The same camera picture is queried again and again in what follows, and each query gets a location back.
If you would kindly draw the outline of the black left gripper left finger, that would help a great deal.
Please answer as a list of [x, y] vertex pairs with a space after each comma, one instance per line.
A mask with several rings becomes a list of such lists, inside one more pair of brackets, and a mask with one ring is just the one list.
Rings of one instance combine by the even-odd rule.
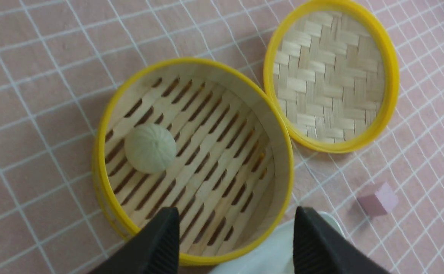
[[180, 262], [180, 217], [163, 207], [148, 224], [91, 274], [176, 274]]

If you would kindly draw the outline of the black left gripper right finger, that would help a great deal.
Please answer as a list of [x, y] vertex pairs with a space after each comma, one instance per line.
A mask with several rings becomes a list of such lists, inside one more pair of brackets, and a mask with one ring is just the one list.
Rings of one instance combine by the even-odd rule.
[[311, 207], [297, 207], [294, 219], [295, 274], [388, 274]]

